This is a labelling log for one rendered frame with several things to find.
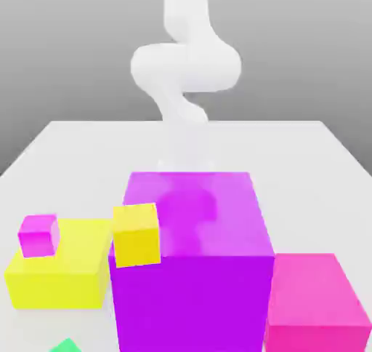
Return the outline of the small yellow cube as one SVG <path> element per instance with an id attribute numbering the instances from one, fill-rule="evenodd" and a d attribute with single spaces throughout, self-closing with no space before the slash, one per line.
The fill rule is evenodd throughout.
<path id="1" fill-rule="evenodd" d="M 161 262 L 159 222 L 154 203 L 113 208 L 113 248 L 117 268 Z"/>

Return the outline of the small magenta cube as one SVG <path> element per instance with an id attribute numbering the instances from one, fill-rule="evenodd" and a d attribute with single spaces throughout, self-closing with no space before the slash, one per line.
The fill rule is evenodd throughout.
<path id="1" fill-rule="evenodd" d="M 56 214 L 25 216 L 17 235 L 23 257 L 55 255 L 60 243 L 60 229 Z"/>

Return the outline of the small green cube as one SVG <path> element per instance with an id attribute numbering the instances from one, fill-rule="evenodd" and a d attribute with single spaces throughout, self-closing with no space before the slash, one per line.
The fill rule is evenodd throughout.
<path id="1" fill-rule="evenodd" d="M 82 352 L 71 338 L 66 338 L 58 345 L 52 347 L 49 352 Z"/>

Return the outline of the large purple box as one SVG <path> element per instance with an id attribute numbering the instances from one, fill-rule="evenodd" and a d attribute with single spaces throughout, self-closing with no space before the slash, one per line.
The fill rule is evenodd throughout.
<path id="1" fill-rule="evenodd" d="M 154 203 L 161 262 L 108 255 L 120 352 L 262 352 L 275 254 L 247 172 L 133 172 Z"/>

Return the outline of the large yellow box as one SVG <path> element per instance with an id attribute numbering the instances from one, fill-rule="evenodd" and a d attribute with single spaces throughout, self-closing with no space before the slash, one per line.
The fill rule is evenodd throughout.
<path id="1" fill-rule="evenodd" d="M 16 309 L 98 309 L 110 279 L 111 220 L 58 220 L 56 254 L 24 258 L 17 251 L 4 272 Z"/>

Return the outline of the large pink box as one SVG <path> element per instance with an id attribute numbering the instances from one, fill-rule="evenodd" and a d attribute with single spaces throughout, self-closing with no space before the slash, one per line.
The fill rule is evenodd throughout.
<path id="1" fill-rule="evenodd" d="M 365 352 L 371 331 L 335 255 L 276 255 L 265 352 Z"/>

